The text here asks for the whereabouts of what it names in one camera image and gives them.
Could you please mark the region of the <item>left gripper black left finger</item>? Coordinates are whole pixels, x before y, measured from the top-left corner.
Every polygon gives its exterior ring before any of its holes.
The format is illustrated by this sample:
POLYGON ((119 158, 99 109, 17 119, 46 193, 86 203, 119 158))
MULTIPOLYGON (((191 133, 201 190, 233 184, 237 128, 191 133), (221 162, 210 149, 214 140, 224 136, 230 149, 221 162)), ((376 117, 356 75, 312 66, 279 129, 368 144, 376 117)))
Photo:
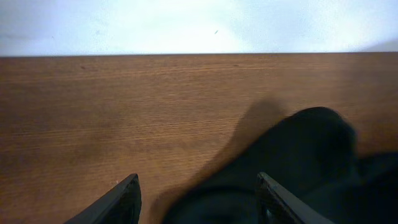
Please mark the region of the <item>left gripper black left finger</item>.
POLYGON ((141 188, 137 174, 131 174, 65 224, 138 224, 141 188))

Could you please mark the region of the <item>black t-shirt with logo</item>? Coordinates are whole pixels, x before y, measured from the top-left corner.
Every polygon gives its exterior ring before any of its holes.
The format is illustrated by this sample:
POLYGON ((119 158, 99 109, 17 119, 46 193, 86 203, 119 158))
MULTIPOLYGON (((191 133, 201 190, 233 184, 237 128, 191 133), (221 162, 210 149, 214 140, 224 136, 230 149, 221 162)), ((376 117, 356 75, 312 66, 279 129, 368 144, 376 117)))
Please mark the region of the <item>black t-shirt with logo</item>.
POLYGON ((358 158, 354 129, 335 111, 283 119, 167 212, 164 223, 257 223, 257 175, 266 173, 334 223, 397 222, 397 154, 358 158))

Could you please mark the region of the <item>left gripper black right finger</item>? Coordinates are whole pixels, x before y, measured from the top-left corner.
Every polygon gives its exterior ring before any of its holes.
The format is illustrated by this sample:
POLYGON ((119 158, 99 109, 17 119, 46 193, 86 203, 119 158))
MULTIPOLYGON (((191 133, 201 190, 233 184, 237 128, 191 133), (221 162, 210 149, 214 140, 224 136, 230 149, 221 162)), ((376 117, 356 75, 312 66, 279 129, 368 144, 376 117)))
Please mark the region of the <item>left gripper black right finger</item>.
POLYGON ((323 217, 265 172, 257 175, 258 223, 334 224, 323 217))

